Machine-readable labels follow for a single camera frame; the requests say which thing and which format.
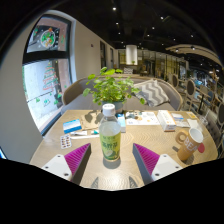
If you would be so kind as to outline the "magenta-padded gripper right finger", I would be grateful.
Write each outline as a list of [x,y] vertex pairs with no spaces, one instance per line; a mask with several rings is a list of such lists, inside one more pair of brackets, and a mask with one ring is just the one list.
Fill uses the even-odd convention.
[[133,155],[145,185],[182,169],[169,155],[159,155],[136,143],[133,144]]

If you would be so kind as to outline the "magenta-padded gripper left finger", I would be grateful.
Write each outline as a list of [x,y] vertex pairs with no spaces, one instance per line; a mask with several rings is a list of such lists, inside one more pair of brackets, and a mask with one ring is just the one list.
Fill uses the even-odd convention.
[[66,155],[57,154],[42,169],[79,185],[90,155],[91,144],[88,143]]

